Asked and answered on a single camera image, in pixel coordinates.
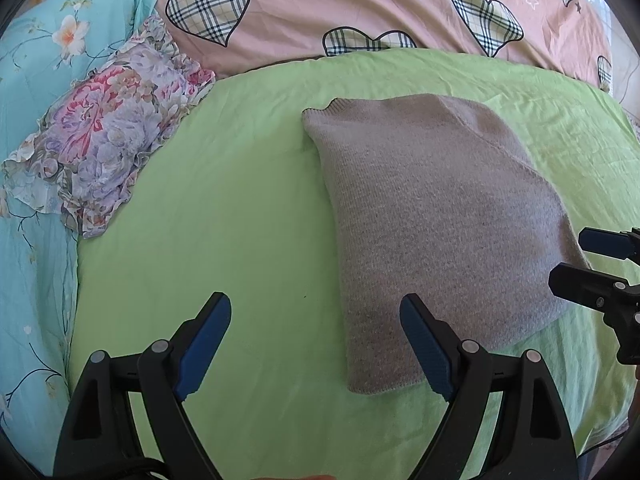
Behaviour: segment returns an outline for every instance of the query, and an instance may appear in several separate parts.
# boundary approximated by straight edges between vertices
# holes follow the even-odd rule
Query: pink duvet cover
[[[158,0],[181,50],[220,77],[293,59],[438,48],[556,70],[609,91],[585,0]]]

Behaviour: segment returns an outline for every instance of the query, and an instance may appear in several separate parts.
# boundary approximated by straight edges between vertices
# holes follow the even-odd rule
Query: floral pillow
[[[2,163],[6,190],[38,212],[62,214],[84,238],[101,234],[130,200],[149,156],[213,82],[213,72],[180,54],[153,13]]]

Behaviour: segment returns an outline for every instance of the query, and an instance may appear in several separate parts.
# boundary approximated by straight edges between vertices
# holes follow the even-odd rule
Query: wrinkled fabric
[[[73,80],[84,80],[126,42],[155,2],[46,0],[10,23],[0,38],[0,160],[37,129]],[[0,189],[2,181],[0,171]],[[0,191],[0,426],[45,474],[69,399],[76,238],[57,215]]]
[[[351,391],[424,380],[398,316],[409,291],[489,351],[566,311],[549,270],[588,263],[553,186],[487,106],[434,94],[334,99],[302,122],[334,212]]]
[[[111,59],[58,100],[2,164],[6,189],[61,213],[84,238],[105,231],[149,156],[207,94],[210,70],[180,54],[153,13]]]
[[[574,232],[637,224],[640,145],[622,108],[588,85],[422,49],[256,70],[218,81],[145,168],[106,235],[80,241],[71,381],[95,349],[141,351],[220,290],[231,298],[231,326],[185,409],[224,477],[408,478],[446,403],[426,383],[378,396],[348,391],[334,216],[300,114],[336,96],[425,92],[481,102],[503,117],[562,198]],[[640,283],[633,262],[591,263]],[[467,279],[462,268],[452,286]],[[616,335],[602,314],[569,306],[500,353],[531,348],[556,382],[578,453],[626,419],[634,368],[616,361]],[[499,408],[500,395],[491,396],[462,480],[479,474]],[[152,450],[141,399],[133,410]],[[258,460],[246,459],[248,449]]]
[[[609,41],[588,0],[158,0],[156,9],[180,49],[220,79],[286,60],[417,47],[610,84]]]

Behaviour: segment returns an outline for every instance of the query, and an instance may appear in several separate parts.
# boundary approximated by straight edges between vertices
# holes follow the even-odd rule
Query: metal screw
[[[535,350],[527,350],[527,359],[532,363],[539,363],[542,361],[542,355]]]
[[[151,351],[156,354],[161,354],[167,348],[169,348],[169,342],[166,339],[158,339],[151,345]]]
[[[104,350],[96,350],[94,353],[91,354],[91,357],[89,357],[89,359],[91,360],[92,363],[99,363],[106,356],[107,354],[105,354]]]
[[[480,349],[480,345],[471,339],[467,339],[462,342],[462,349],[470,354],[475,354]]]

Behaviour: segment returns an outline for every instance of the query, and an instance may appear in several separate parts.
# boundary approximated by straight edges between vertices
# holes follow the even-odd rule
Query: blue gripper pad
[[[400,303],[400,323],[431,389],[449,402],[455,392],[451,363],[408,297]]]
[[[174,394],[180,402],[198,391],[230,322],[231,301],[223,294],[180,359],[178,381],[174,387]]]
[[[599,229],[583,229],[578,236],[578,243],[583,251],[603,254],[619,260],[626,260],[636,252],[635,245],[627,235]]]

